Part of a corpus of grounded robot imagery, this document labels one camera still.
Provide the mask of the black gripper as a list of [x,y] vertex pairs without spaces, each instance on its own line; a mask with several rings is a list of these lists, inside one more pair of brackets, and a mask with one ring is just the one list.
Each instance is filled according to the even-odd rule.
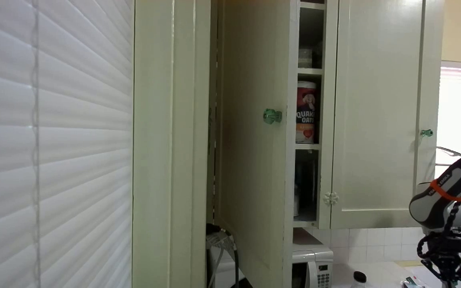
[[461,228],[430,232],[416,246],[421,264],[435,275],[442,288],[458,288],[461,281]]

